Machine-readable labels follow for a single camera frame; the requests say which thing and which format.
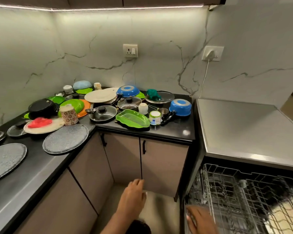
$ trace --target power cord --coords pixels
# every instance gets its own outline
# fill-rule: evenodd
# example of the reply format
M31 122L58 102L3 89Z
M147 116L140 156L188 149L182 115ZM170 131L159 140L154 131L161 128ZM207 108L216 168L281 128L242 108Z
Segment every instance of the power cord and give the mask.
M204 82L205 82L205 79L206 79L206 75L207 75L207 69L208 69L208 64L210 61L212 61L213 59L215 58L215 51L212 50L208 53L206 59L207 59L207 66L206 66L206 70L205 70L205 76L204 76L204 79L203 79L203 83L202 83L202 87L201 87L201 92L200 92L200 95L199 95L199 98L201 98L201 94L202 94L202 91L203 91L203 85L204 85Z

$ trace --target green sponge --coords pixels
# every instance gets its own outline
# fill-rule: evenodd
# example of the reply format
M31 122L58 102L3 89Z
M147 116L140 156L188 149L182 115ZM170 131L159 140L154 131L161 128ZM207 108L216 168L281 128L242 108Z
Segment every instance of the green sponge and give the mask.
M149 99L152 101L160 101L162 99L154 89L147 90L146 93L149 95Z

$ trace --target dishwasher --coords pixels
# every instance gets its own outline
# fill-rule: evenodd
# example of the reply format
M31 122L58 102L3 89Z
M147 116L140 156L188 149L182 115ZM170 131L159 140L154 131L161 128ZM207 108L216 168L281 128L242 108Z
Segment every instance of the dishwasher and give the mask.
M272 105L194 105L201 146L181 199L184 233L186 205L196 205L220 234L293 234L293 122Z

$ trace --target dishwasher rack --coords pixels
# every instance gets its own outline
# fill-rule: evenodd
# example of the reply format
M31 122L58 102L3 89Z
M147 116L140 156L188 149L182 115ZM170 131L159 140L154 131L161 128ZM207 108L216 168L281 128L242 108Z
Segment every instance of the dishwasher rack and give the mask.
M204 164L188 204L206 207L223 234L293 234L293 179Z

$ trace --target cabinet handle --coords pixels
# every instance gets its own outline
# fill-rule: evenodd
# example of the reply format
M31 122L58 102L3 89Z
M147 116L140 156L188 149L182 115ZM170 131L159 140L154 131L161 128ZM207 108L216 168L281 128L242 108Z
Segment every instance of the cabinet handle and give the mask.
M107 143L104 140L104 133L101 134L100 137L101 137L101 140L102 140L103 147L105 147L107 145Z
M142 143L142 150L143 150L143 154L146 153L146 141L144 140Z

